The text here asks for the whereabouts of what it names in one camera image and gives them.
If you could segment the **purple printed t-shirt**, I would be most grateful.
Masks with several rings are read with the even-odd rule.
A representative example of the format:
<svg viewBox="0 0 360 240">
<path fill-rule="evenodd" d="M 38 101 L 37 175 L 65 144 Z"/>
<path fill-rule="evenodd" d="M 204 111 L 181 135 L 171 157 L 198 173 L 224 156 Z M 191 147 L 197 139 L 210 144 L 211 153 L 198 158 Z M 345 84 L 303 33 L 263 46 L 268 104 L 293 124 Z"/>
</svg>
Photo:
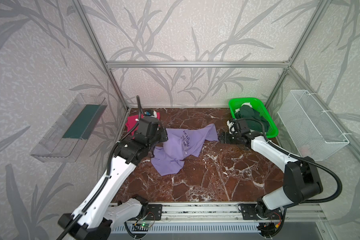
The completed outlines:
<svg viewBox="0 0 360 240">
<path fill-rule="evenodd" d="M 205 141 L 218 141 L 216 126 L 209 124 L 198 130 L 167 129 L 168 140 L 156 147 L 151 163 L 161 176 L 177 174 L 188 156 L 198 157 Z"/>
</svg>

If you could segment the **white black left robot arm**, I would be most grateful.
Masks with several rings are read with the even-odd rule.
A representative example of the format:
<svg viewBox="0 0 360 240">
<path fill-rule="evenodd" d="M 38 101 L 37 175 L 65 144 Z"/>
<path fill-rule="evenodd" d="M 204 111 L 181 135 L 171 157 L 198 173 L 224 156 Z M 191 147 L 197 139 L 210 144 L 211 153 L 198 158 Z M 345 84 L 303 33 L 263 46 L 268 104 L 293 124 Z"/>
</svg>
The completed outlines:
<svg viewBox="0 0 360 240">
<path fill-rule="evenodd" d="M 133 137 L 125 136 L 112 148 L 105 173 L 87 198 L 73 213 L 63 214 L 58 224 L 62 240 L 69 235 L 75 240 L 106 240 L 111 232 L 129 219 L 138 216 L 142 202 L 131 198 L 115 208 L 109 205 L 124 181 L 142 159 L 158 143 L 168 140 L 167 131 L 160 124 L 137 124 Z"/>
</svg>

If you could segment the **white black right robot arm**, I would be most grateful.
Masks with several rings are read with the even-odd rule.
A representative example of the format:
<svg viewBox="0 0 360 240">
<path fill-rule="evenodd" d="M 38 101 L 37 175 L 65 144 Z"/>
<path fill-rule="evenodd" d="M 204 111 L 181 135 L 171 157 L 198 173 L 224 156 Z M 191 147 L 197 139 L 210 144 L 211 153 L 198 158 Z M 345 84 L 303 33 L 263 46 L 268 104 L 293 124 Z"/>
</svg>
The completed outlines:
<svg viewBox="0 0 360 240">
<path fill-rule="evenodd" d="M 283 186 L 258 198 L 256 214 L 260 219 L 267 219 L 274 210 L 294 207 L 323 192 L 318 168 L 309 157 L 303 160 L 292 158 L 291 154 L 282 153 L 262 134 L 252 132 L 243 136 L 223 132 L 219 135 L 223 144 L 246 145 L 275 164 L 283 173 Z"/>
</svg>

